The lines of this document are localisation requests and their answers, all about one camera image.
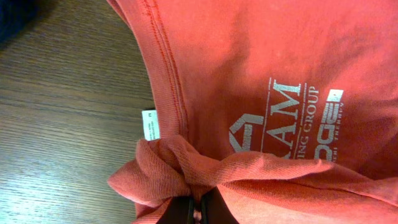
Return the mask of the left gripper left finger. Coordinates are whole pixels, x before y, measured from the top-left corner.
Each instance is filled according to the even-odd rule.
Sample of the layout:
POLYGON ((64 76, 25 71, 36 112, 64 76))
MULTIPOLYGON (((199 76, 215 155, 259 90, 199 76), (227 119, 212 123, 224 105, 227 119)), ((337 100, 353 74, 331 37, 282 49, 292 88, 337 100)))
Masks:
POLYGON ((174 197, 157 224, 194 224, 192 197, 174 197))

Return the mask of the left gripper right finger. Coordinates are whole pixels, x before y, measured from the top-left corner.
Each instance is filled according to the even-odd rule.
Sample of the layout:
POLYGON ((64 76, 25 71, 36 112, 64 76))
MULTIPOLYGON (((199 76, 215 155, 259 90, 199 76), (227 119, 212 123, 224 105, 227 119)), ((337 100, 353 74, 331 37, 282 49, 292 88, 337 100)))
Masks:
POLYGON ((201 198, 201 224, 238 224, 217 187, 201 198))

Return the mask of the orange printed t-shirt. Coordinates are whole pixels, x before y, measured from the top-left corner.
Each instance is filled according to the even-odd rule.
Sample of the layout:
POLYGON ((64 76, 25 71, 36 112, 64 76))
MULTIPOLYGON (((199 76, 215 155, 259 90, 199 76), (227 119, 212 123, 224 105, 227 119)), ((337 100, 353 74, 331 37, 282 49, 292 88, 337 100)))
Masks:
POLYGON ((397 222, 397 2, 111 1, 160 136, 108 180, 156 223, 218 189, 239 223, 397 222))

